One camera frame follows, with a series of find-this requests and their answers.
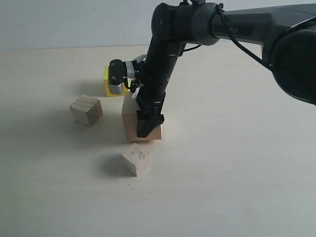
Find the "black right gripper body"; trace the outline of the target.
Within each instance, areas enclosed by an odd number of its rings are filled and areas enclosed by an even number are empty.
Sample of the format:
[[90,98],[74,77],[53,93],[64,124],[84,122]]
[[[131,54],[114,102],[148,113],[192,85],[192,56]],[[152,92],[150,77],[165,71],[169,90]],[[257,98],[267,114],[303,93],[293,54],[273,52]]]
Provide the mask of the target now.
[[166,97],[166,88],[170,75],[150,76],[148,74],[137,74],[140,89],[136,96],[139,106],[138,118],[160,118],[163,103]]

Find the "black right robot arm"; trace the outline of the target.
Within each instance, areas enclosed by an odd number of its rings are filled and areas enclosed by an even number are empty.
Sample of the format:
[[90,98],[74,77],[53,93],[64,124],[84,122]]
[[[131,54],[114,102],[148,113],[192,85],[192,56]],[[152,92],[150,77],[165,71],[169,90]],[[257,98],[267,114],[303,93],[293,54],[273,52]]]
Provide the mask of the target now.
[[255,60],[272,72],[289,96],[316,102],[316,6],[281,5],[225,11],[222,4],[203,0],[178,6],[159,4],[152,16],[152,39],[141,64],[136,97],[137,136],[145,138],[164,122],[166,87],[187,44],[210,46],[220,39],[257,44]]

